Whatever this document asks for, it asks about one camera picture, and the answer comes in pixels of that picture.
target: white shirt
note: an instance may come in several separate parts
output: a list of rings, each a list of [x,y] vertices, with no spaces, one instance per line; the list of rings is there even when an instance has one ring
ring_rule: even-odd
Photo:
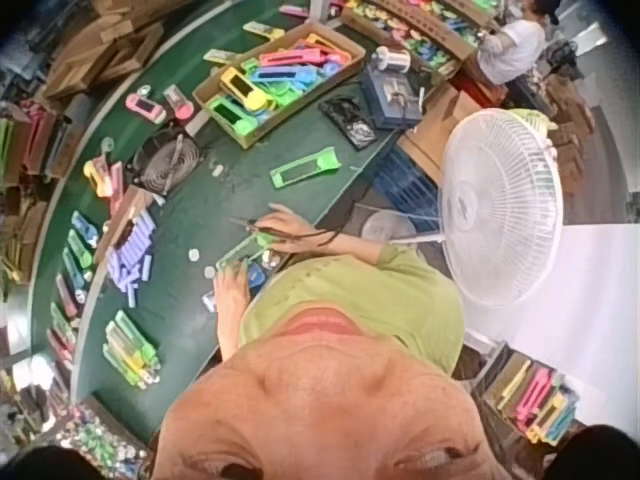
[[[516,46],[500,53],[478,50],[478,65],[494,85],[503,85],[533,67],[545,46],[544,29],[537,22],[516,20],[506,25],[502,33]]]

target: eye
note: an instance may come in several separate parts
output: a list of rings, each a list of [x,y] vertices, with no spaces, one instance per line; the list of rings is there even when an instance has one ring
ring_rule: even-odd
[[[230,463],[222,468],[220,477],[225,480],[262,480],[262,470]]]

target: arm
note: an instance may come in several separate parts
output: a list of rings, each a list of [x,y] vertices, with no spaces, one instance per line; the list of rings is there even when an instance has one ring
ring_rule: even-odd
[[[275,211],[256,222],[257,228],[270,229],[293,238],[282,239],[272,245],[285,253],[316,252],[323,255],[353,255],[358,260],[376,265],[383,244],[334,232],[322,232],[283,205],[271,204]]]
[[[341,233],[329,244],[319,247],[318,251],[325,255],[353,255],[361,262],[376,265],[383,247],[382,243]]]
[[[480,50],[494,55],[500,54],[516,46],[516,42],[504,32],[488,35],[480,44]]]
[[[228,360],[238,350],[240,322],[249,307],[249,278],[247,264],[239,268],[228,266],[213,279],[218,313],[217,335],[222,361]]]

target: blue crate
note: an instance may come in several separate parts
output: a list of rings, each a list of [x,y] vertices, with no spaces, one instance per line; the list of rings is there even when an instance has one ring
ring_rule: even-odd
[[[438,186],[399,147],[377,159],[369,176],[376,192],[399,212],[438,217]],[[436,220],[410,220],[420,233],[440,230]]]

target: electric fan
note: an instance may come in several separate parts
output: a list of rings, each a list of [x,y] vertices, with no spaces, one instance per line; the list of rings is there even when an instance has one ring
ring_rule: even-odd
[[[158,130],[133,156],[127,168],[133,184],[166,195],[189,175],[200,161],[200,150],[184,129],[173,123]]]
[[[549,147],[506,110],[475,113],[454,129],[444,152],[441,233],[394,240],[444,240],[456,284],[488,306],[515,303],[548,273],[563,205]]]

